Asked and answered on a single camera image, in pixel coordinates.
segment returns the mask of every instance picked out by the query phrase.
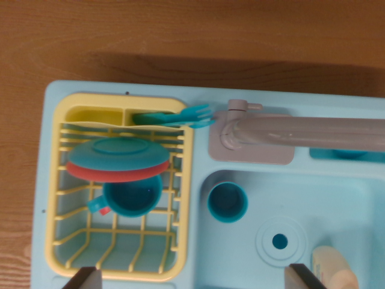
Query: yellow wire rack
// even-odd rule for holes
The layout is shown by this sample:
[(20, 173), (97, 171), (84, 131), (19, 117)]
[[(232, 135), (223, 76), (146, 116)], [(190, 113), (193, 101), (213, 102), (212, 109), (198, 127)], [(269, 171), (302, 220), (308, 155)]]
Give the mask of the yellow wire rack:
[[(72, 276), (80, 266), (96, 266), (98, 269), (102, 269), (103, 278), (107, 279), (162, 282), (175, 277), (182, 270), (187, 251), (193, 130), (187, 127), (169, 129), (160, 126), (138, 129), (139, 127), (131, 126), (131, 114), (149, 111), (178, 113), (183, 108), (185, 108), (184, 104), (175, 99), (87, 93), (70, 95), (60, 102), (55, 110), (53, 122), (45, 244), (46, 260), (54, 271), (63, 276)], [(82, 116), (81, 120), (86, 126), (79, 125), (78, 121), (72, 121), (74, 115)], [(170, 166), (163, 173), (165, 176), (163, 189), (165, 202), (163, 205), (160, 204), (148, 215), (142, 216), (140, 224), (135, 226), (120, 226), (119, 221), (125, 217), (112, 212), (110, 213), (112, 218), (106, 218), (107, 223), (103, 224), (103, 228), (94, 226), (93, 217), (96, 216), (88, 211), (85, 203), (80, 204), (81, 202), (78, 205), (73, 204), (74, 202), (67, 203), (70, 208), (67, 208), (65, 213), (61, 213), (63, 207), (61, 198), (85, 192), (87, 201), (93, 199), (96, 192), (102, 188), (102, 184), (95, 182), (68, 181), (65, 165), (67, 153), (77, 144), (93, 138), (116, 136), (134, 136), (157, 141), (170, 151)], [(82, 222), (80, 222), (80, 228), (67, 232), (66, 227), (68, 226), (62, 224), (72, 222), (69, 227), (76, 227), (74, 222), (82, 219), (79, 217), (80, 215), (84, 216), (84, 225), (81, 225)], [(166, 216), (166, 221), (159, 225), (158, 220), (157, 226), (154, 227), (153, 224), (149, 224), (150, 215), (156, 215), (157, 219), (160, 219), (158, 216)], [(104, 249), (99, 246), (97, 251), (95, 249), (92, 251), (90, 249), (91, 242), (99, 239), (104, 240), (102, 235), (105, 234), (111, 236), (110, 244), (107, 247), (104, 246)], [(122, 235), (139, 236), (136, 252), (126, 268), (122, 269), (121, 266), (114, 268), (113, 262), (112, 265), (109, 262), (109, 266), (105, 268), (105, 261), (111, 257), (112, 251), (116, 248), (117, 239)], [(78, 247), (75, 246), (76, 250), (72, 250), (70, 256), (65, 260), (60, 258), (58, 252), (60, 252), (61, 246), (70, 247), (71, 242), (82, 236), (84, 237), (83, 244)], [(161, 248), (160, 254), (159, 252), (153, 253), (151, 250), (145, 253), (147, 262), (157, 264), (156, 270), (153, 269), (153, 266), (150, 266), (151, 268), (148, 270), (146, 270), (146, 266), (141, 266), (140, 270), (137, 270), (136, 267), (138, 267), (138, 262), (144, 254), (143, 250), (148, 236), (164, 237), (165, 244), (161, 246), (163, 249)], [(81, 259), (82, 255), (88, 254), (87, 250), (102, 254), (98, 256), (96, 262), (92, 262), (93, 258), (90, 258), (88, 261), (84, 259), (83, 262), (76, 265), (75, 263)], [(170, 262), (168, 258), (171, 253), (175, 256), (171, 258)]]

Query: light blue plastic sink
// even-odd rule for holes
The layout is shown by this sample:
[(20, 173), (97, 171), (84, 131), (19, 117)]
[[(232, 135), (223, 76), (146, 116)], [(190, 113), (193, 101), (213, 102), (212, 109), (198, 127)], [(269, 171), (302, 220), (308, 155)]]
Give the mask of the light blue plastic sink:
[[(209, 103), (226, 110), (229, 99), (245, 99), (264, 106), (263, 112), (292, 116), (385, 118), (385, 99), (300, 93), (258, 92), (161, 85), (102, 82), (53, 82), (46, 91), (36, 183), (32, 248), (32, 289), (59, 289), (69, 280), (53, 272), (45, 261), (44, 239), (48, 201), (52, 114), (67, 95), (93, 92), (169, 96), (187, 105)], [(381, 152), (344, 158), (333, 151), (295, 148), (285, 166), (214, 161), (208, 154), (209, 128), (197, 129), (189, 205), (188, 254), (182, 271), (165, 283), (104, 280), (103, 289), (284, 289), (283, 270), (290, 263), (310, 267), (312, 250), (329, 245), (339, 250), (357, 275), (360, 289), (385, 287), (385, 161)], [(207, 207), (210, 189), (220, 181), (240, 185), (248, 210), (237, 222), (215, 219)], [(68, 200), (85, 203), (87, 198)], [(110, 220), (99, 216), (100, 226)], [(94, 239), (90, 253), (76, 266), (93, 265), (110, 240)], [(127, 244), (104, 266), (124, 267), (132, 258)], [(58, 252), (65, 262), (69, 250)], [(156, 268), (163, 244), (152, 240), (143, 249), (143, 270)]]

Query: blue cup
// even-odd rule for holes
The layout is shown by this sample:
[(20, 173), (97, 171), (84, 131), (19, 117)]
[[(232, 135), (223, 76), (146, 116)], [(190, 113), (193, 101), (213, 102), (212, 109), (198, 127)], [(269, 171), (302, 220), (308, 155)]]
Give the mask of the blue cup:
[(160, 175), (135, 182), (106, 182), (102, 195), (87, 203), (91, 213), (110, 207), (126, 217), (139, 217), (156, 207), (162, 195)]
[(248, 200), (245, 191), (234, 182), (220, 182), (209, 193), (208, 208), (214, 218), (233, 223), (244, 216)]

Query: faucet base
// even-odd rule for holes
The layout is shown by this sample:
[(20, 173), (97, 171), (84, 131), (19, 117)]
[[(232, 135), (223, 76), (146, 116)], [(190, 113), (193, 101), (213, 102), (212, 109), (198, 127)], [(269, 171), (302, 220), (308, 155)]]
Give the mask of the faucet base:
[[(216, 120), (210, 126), (209, 155), (216, 161), (234, 161), (238, 163), (257, 164), (289, 164), (294, 158), (294, 147), (274, 146), (270, 144), (240, 144), (236, 149), (228, 149), (223, 145), (221, 138), (223, 128), (227, 123), (228, 111), (217, 111), (214, 114)], [(247, 113), (246, 118), (267, 116), (287, 116), (285, 114)]]

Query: teal plate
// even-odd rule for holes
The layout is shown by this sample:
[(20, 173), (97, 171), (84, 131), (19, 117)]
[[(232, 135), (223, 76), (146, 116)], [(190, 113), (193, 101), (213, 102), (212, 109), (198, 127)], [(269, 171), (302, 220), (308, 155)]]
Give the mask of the teal plate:
[(133, 137), (113, 137), (87, 141), (69, 153), (69, 161), (93, 170), (141, 170), (170, 158), (163, 146)]

